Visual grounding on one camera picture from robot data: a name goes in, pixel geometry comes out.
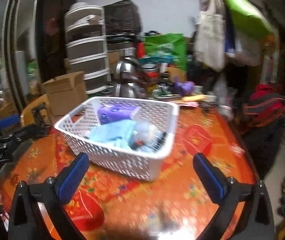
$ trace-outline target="purple tissue package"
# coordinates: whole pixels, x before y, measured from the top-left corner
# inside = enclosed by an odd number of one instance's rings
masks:
[[[105,104],[98,109],[98,117],[100,124],[106,124],[125,119],[137,121],[136,119],[139,116],[139,110],[139,106]]]

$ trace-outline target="green bag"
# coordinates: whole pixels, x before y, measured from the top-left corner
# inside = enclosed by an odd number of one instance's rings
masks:
[[[177,67],[186,72],[187,46],[185,38],[181,33],[167,33],[146,37],[145,50],[146,54],[150,57],[156,55],[172,56]]]
[[[248,0],[224,0],[231,11],[236,29],[259,41],[272,34],[272,28],[262,13]]]

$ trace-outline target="purple object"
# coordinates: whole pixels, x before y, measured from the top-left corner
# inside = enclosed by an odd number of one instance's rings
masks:
[[[174,77],[175,89],[180,96],[189,96],[194,91],[194,83],[187,81],[185,83],[178,82],[178,77]]]
[[[127,119],[133,120],[139,109],[139,106],[105,104],[98,109],[100,124]]]

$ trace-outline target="white plastic basket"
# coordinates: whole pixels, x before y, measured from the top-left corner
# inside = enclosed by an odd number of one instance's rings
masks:
[[[86,131],[100,125],[97,111],[100,106],[108,103],[140,106],[140,120],[152,123],[159,130],[167,132],[163,147],[157,153],[130,152],[119,147],[106,147],[104,144],[83,138]],[[82,116],[73,122],[71,118],[80,112]],[[179,106],[173,103],[133,98],[93,97],[66,114],[54,127],[63,133],[76,155],[85,152],[90,161],[97,165],[138,179],[152,181],[158,177],[162,161],[172,150],[178,114]]]

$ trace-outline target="orange tablecloth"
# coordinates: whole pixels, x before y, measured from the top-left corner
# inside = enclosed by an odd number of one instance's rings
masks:
[[[226,176],[253,183],[254,175],[225,120],[217,114],[203,114],[200,108],[180,109],[175,143],[155,182],[143,182],[91,164],[65,210],[87,239],[140,239],[158,235],[166,228],[175,239],[196,239],[207,226],[218,206],[213,204],[192,167],[193,155],[203,152]],[[29,184],[56,176],[74,159],[63,136],[52,134],[36,141],[4,181],[4,206],[10,209],[20,180]],[[243,203],[224,238],[233,232]],[[40,206],[52,236],[60,239],[48,214]]]

